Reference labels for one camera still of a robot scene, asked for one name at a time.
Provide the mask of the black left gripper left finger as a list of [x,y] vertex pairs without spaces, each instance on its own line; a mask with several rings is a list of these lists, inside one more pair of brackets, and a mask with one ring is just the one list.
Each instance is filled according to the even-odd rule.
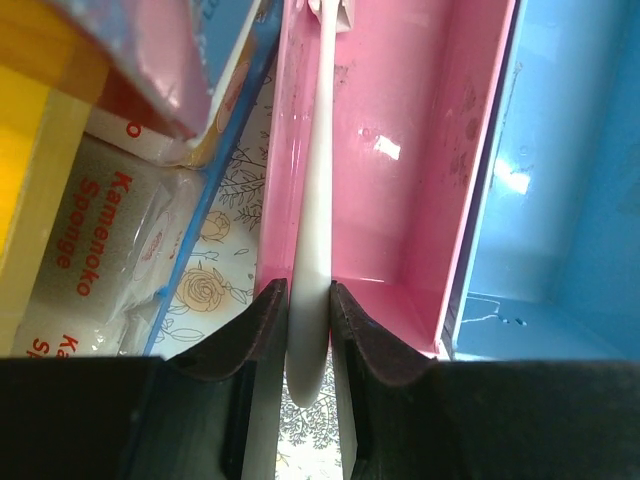
[[6,359],[5,479],[271,479],[287,283],[183,353]]

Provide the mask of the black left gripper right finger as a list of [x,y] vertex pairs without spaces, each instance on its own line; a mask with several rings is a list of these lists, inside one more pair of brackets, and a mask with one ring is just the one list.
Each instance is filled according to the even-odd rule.
[[430,359],[330,290],[347,479],[635,479],[639,367]]

